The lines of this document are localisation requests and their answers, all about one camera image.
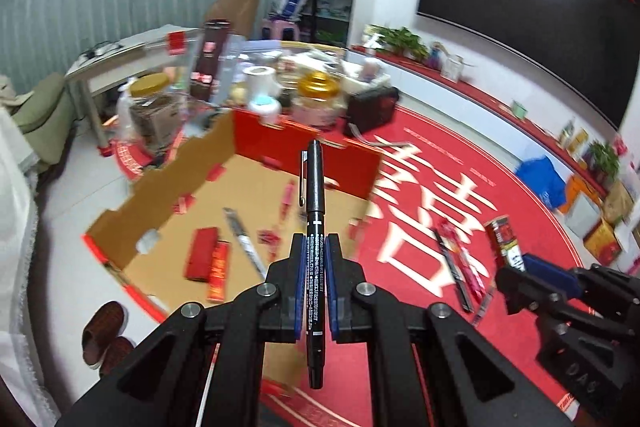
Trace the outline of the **round red wedding rug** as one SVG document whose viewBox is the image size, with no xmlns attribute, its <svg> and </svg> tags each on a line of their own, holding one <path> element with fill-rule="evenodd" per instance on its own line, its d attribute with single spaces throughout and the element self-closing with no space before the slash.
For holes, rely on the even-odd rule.
<svg viewBox="0 0 640 427">
<path fill-rule="evenodd" d="M 497 269 L 484 224 L 508 216 L 523 251 L 574 268 L 580 258 L 555 215 L 506 167 L 478 146 L 410 110 L 375 131 L 381 150 L 346 141 L 323 147 L 326 228 L 367 279 L 425 307 L 458 302 L 432 228 L 457 229 L 478 274 Z"/>
</svg>

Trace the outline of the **green potted plant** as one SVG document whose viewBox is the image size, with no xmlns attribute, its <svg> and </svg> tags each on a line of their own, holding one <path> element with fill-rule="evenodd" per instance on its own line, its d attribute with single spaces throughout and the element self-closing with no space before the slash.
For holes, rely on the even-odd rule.
<svg viewBox="0 0 640 427">
<path fill-rule="evenodd" d="M 373 25 L 372 29 L 375 35 L 378 35 L 378 43 L 385 51 L 419 63 L 428 57 L 427 46 L 421 37 L 407 27 L 391 28 Z"/>
</svg>

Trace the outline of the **red gel pen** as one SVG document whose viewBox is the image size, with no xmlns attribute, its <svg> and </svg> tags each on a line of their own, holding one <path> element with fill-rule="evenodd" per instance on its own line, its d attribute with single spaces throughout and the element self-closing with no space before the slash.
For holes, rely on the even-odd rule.
<svg viewBox="0 0 640 427">
<path fill-rule="evenodd" d="M 469 251 L 459 239 L 457 229 L 451 222 L 442 219 L 437 225 L 437 232 L 444 240 L 444 244 L 452 259 L 454 259 L 454 265 L 462 276 L 462 280 L 464 280 L 468 294 L 476 303 L 481 303 L 485 297 L 486 288 L 475 265 L 472 263 Z"/>
</svg>

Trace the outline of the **gold lid jar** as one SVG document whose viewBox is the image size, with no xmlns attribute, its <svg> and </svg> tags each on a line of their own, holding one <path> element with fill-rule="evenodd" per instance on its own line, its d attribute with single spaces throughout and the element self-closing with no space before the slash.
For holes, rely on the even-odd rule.
<svg viewBox="0 0 640 427">
<path fill-rule="evenodd" d="M 299 124 L 331 129 L 340 116 L 341 86 L 326 72 L 307 72 L 298 80 L 292 96 L 291 117 Z"/>
</svg>

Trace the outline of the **grey clear gel pen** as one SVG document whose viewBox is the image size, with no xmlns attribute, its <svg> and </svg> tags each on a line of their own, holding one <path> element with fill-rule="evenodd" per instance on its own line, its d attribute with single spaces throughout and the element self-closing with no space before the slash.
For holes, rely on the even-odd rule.
<svg viewBox="0 0 640 427">
<path fill-rule="evenodd" d="M 477 326 L 478 324 L 480 324 L 481 321 L 483 321 L 490 307 L 491 301 L 492 299 L 494 299 L 495 292 L 496 292 L 496 284 L 495 282 L 491 282 L 482 301 L 480 302 L 480 306 L 478 307 L 478 309 L 474 314 L 474 317 L 472 318 L 471 324 L 473 326 Z"/>
</svg>

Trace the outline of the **white cup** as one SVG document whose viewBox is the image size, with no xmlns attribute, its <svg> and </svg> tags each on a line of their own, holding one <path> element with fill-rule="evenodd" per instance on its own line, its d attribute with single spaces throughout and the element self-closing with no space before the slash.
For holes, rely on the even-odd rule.
<svg viewBox="0 0 640 427">
<path fill-rule="evenodd" d="M 269 95 L 271 98 L 277 98 L 281 92 L 280 84 L 277 82 L 276 70 L 273 67 L 248 66 L 243 69 L 243 75 L 248 101 L 254 100 L 259 95 Z"/>
</svg>

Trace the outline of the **blue cartoon pen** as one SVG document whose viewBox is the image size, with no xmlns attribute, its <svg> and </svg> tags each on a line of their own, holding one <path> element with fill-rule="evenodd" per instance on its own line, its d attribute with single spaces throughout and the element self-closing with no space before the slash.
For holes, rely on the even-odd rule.
<svg viewBox="0 0 640 427">
<path fill-rule="evenodd" d="M 238 214 L 235 210 L 228 207 L 224 207 L 222 211 L 224 212 L 224 217 L 226 217 L 233 235 L 239 242 L 244 253 L 247 255 L 247 258 L 250 259 L 250 262 L 252 262 L 252 265 L 254 265 L 254 268 L 262 280 L 265 280 L 267 277 L 267 267 L 265 266 L 265 263 L 262 262 L 262 258 L 258 255 L 258 252 L 256 251 L 250 236 L 248 236 Z"/>
</svg>

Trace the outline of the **red cardboard fruit box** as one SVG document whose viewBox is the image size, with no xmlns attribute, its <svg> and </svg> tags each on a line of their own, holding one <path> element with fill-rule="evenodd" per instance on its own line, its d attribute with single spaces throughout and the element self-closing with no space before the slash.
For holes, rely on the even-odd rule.
<svg viewBox="0 0 640 427">
<path fill-rule="evenodd" d="M 299 156 L 319 131 L 234 110 L 220 116 L 201 138 L 178 146 L 175 157 L 134 181 L 118 209 L 106 210 L 84 235 L 105 270 L 156 321 L 187 301 L 206 303 L 207 286 L 184 270 L 196 231 L 215 228 L 230 246 L 224 298 L 231 300 L 262 279 L 234 237 L 224 210 L 234 210 L 263 262 L 262 230 L 281 237 L 277 258 L 288 257 L 298 217 Z"/>
</svg>

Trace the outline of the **black wall television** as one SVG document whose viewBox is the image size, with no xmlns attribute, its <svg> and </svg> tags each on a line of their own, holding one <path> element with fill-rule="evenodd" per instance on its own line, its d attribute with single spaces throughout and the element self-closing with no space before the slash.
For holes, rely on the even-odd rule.
<svg viewBox="0 0 640 427">
<path fill-rule="evenodd" d="M 630 0 L 419 0 L 420 15 L 471 31 L 558 78 L 620 127 L 639 67 Z"/>
</svg>

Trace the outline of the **black radio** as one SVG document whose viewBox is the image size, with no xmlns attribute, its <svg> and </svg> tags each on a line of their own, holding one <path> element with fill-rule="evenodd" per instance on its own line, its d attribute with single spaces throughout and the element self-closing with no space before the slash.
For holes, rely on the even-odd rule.
<svg viewBox="0 0 640 427">
<path fill-rule="evenodd" d="M 343 134 L 355 138 L 354 128 L 360 134 L 389 124 L 400 99 L 395 87 L 381 86 L 351 95 L 347 103 Z"/>
</svg>

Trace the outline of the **black marker pen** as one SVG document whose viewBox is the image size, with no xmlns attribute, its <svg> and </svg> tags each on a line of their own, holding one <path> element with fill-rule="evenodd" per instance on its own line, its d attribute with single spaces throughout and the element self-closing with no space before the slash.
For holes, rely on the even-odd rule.
<svg viewBox="0 0 640 427">
<path fill-rule="evenodd" d="M 460 273 L 456 262 L 454 262 L 454 257 L 452 257 L 451 251 L 448 248 L 445 239 L 440 235 L 439 231 L 436 228 L 432 228 L 432 231 L 438 244 L 440 254 L 442 255 L 442 257 L 444 257 L 449 273 L 454 280 L 454 288 L 456 288 L 460 307 L 463 312 L 471 314 L 474 311 L 474 308 L 471 303 L 469 291 L 465 287 L 464 278 L 462 277 L 462 274 Z"/>
<path fill-rule="evenodd" d="M 309 387 L 321 389 L 326 363 L 326 303 L 324 252 L 326 251 L 326 199 L 322 146 L 311 140 L 300 153 L 299 206 L 306 219 L 306 350 Z"/>
</svg>

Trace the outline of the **small red box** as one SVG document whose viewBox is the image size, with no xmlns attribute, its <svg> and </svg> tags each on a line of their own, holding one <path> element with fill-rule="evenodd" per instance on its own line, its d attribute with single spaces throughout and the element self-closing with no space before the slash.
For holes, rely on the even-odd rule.
<svg viewBox="0 0 640 427">
<path fill-rule="evenodd" d="M 214 251 L 218 244 L 216 227 L 197 229 L 190 244 L 183 276 L 193 282 L 207 282 Z"/>
</svg>

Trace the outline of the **tall dark red box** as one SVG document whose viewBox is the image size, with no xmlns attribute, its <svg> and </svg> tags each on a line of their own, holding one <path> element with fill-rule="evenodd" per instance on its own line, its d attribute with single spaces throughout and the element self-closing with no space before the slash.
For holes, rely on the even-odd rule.
<svg viewBox="0 0 640 427">
<path fill-rule="evenodd" d="M 190 76 L 190 95 L 208 102 L 218 91 L 217 74 L 220 54 L 228 40 L 231 24 L 214 18 L 204 24 L 202 42 Z"/>
</svg>

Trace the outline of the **dark red calligraphy box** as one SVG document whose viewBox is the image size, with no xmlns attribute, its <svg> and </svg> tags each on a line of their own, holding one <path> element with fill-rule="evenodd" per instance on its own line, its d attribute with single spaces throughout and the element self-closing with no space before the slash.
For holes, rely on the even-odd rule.
<svg viewBox="0 0 640 427">
<path fill-rule="evenodd" d="M 510 267 L 525 272 L 525 263 L 520 245 L 508 216 L 500 216 L 484 224 L 491 251 L 495 254 L 499 268 Z"/>
</svg>

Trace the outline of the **blue bag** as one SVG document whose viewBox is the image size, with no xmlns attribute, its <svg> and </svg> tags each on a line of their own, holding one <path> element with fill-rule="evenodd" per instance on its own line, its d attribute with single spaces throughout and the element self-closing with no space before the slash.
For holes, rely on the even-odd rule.
<svg viewBox="0 0 640 427">
<path fill-rule="evenodd" d="M 555 171 L 548 157 L 521 162 L 515 176 L 549 209 L 555 210 L 566 203 L 566 183 Z"/>
</svg>

